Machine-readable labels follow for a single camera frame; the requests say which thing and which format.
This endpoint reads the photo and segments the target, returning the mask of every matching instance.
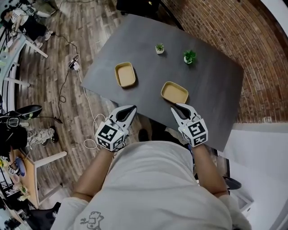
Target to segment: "white cable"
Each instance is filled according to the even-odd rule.
[[[80,75],[80,71],[79,71],[79,69],[77,69],[77,70],[78,70],[78,75],[79,75],[80,81],[81,81],[81,83],[82,83],[82,78],[81,78],[81,75]],[[96,122],[97,117],[98,117],[99,115],[101,115],[101,116],[104,117],[104,120],[106,119],[106,117],[105,117],[103,114],[101,114],[101,113],[99,113],[96,117],[94,117],[94,114],[93,114],[93,111],[92,111],[92,108],[91,108],[90,101],[89,101],[89,99],[88,99],[88,97],[87,97],[87,94],[86,94],[86,90],[85,90],[85,88],[83,88],[83,89],[84,89],[84,94],[85,94],[85,96],[86,96],[86,98],[87,98],[87,101],[88,101],[88,105],[89,105],[89,108],[90,108],[92,117],[93,117],[93,119],[94,119],[94,120],[93,120],[93,124],[92,124],[92,132],[93,132],[93,137],[94,137],[94,139],[95,139],[95,141],[94,141],[93,139],[91,139],[91,138],[86,139],[86,140],[84,140],[83,144],[84,144],[84,146],[85,146],[87,149],[96,149],[96,148],[97,148],[98,150],[100,150],[100,149],[97,147],[97,140],[96,140],[96,137],[95,137],[94,125],[96,125],[96,128],[98,129],[98,125],[97,125],[97,122]],[[88,147],[88,146],[85,144],[86,141],[92,141],[92,142],[95,144],[95,147],[94,147],[94,148]]]

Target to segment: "black and white marker cube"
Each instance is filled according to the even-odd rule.
[[[179,131],[192,147],[208,141],[208,130],[203,119],[189,121],[184,127],[179,127]]]
[[[97,144],[113,151],[124,141],[124,132],[115,127],[101,122],[96,134]]]

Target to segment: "sneaker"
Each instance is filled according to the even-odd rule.
[[[51,34],[50,31],[48,31],[46,34],[45,34],[45,41],[48,41],[49,38],[51,37]]]
[[[44,143],[42,143],[42,145],[43,145],[43,146],[46,146],[47,143],[48,143],[48,139],[47,139]]]
[[[43,46],[43,43],[42,43],[42,42],[40,42],[40,43],[38,43],[38,44],[36,45],[36,47],[37,47],[38,49],[40,49],[42,46]]]
[[[147,142],[149,141],[148,132],[146,129],[141,129],[138,133],[138,139],[140,142]]]
[[[52,139],[53,143],[56,143],[56,142],[59,141],[59,136],[58,136],[58,134],[56,132],[56,127],[55,126],[51,126],[50,128],[54,129],[54,135],[52,136],[51,139]]]

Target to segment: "gray table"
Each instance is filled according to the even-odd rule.
[[[158,43],[164,44],[164,54],[156,54]],[[188,49],[197,53],[198,61],[192,66],[183,60]],[[121,62],[132,63],[137,75],[134,87],[124,89],[117,84],[114,68]],[[208,128],[206,144],[223,151],[237,116],[243,69],[184,31],[128,15],[98,53],[82,86],[119,105],[136,105],[138,113],[177,130],[171,104],[161,97],[167,81],[188,90],[186,103],[204,118]]]

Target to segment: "person sitting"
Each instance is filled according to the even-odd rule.
[[[18,167],[15,164],[16,155],[14,150],[42,144],[45,146],[48,140],[53,143],[58,142],[59,136],[55,126],[49,129],[27,130],[21,125],[13,128],[7,128],[7,122],[0,123],[0,158],[7,160],[10,167],[16,170]]]
[[[11,20],[12,23],[15,25],[15,32],[20,29],[22,32],[26,32],[26,35],[35,42],[38,48],[41,48],[43,45],[37,38],[39,36],[45,37],[45,41],[47,41],[52,31],[49,31],[46,26],[38,23],[33,16],[27,15],[27,13],[20,8],[17,9],[6,9],[1,14],[2,21],[9,21]]]

